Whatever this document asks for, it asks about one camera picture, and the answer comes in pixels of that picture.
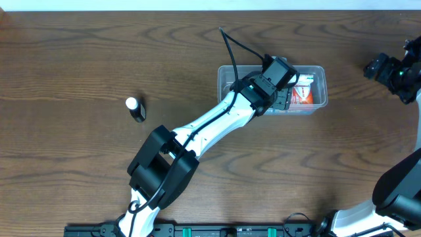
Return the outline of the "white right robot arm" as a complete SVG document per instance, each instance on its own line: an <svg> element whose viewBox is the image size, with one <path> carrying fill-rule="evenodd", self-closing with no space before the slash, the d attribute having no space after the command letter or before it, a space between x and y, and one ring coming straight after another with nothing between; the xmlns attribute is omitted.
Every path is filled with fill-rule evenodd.
<svg viewBox="0 0 421 237"><path fill-rule="evenodd" d="M407 40L399 60L380 53L364 77L385 86L402 103L420 103L420 39ZM324 217L313 236L402 236L420 229L420 142L414 152L386 171L372 198Z"/></svg>

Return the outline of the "dark bottle white cap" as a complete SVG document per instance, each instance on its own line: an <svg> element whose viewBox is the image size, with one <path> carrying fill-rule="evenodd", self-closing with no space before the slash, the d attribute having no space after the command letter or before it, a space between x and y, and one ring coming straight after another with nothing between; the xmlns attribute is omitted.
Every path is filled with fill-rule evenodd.
<svg viewBox="0 0 421 237"><path fill-rule="evenodd" d="M129 97L125 101L125 104L136 122L143 122L146 119L145 107L140 100L134 97Z"/></svg>

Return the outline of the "white sachet packet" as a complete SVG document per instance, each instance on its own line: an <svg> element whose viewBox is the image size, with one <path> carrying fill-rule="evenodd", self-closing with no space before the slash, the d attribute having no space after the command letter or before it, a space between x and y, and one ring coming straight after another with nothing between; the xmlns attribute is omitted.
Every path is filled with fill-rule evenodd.
<svg viewBox="0 0 421 237"><path fill-rule="evenodd" d="M311 74L301 74L296 86L309 86L314 82L314 76Z"/></svg>

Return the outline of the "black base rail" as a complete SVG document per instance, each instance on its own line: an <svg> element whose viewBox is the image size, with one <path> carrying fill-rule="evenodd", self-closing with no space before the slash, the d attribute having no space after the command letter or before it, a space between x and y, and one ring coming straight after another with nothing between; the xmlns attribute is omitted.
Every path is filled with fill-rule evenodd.
<svg viewBox="0 0 421 237"><path fill-rule="evenodd" d="M66 226L64 237L111 237L123 233L113 224ZM309 223L281 225L180 225L155 224L147 237L306 237L319 236L316 226Z"/></svg>

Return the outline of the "red small box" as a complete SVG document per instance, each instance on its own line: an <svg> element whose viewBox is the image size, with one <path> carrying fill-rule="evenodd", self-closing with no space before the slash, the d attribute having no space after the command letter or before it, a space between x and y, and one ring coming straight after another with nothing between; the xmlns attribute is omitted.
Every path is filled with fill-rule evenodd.
<svg viewBox="0 0 421 237"><path fill-rule="evenodd" d="M313 96L310 85L296 85L293 87L291 95L291 104L294 105L311 105L313 104Z"/></svg>

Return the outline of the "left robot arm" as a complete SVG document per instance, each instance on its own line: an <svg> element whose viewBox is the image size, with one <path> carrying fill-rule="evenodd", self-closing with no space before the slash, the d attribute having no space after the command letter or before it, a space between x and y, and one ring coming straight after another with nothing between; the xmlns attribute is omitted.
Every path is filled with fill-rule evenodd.
<svg viewBox="0 0 421 237"><path fill-rule="evenodd" d="M189 184L199 159L215 143L259 117L292 88L298 70L283 58L269 58L261 71L236 78L225 98L195 121L169 131L154 129L128 166L131 200L118 221L119 236L148 236L158 212Z"/></svg>

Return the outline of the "clear plastic container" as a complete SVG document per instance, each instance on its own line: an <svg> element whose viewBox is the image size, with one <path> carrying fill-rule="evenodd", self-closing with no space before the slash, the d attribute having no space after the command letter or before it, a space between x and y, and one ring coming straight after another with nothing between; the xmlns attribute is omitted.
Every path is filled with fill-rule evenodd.
<svg viewBox="0 0 421 237"><path fill-rule="evenodd" d="M310 115L315 110L325 107L328 104L328 91L326 85L326 75L324 69L317 65L296 65L295 68L301 74L311 74L314 76L314 82L310 85L313 96L313 104L311 105L294 105L291 104L287 111L270 112L266 111L266 115ZM223 65L218 69L217 80L217 97L218 101L222 101L230 87L235 81L234 69L231 65Z"/></svg>

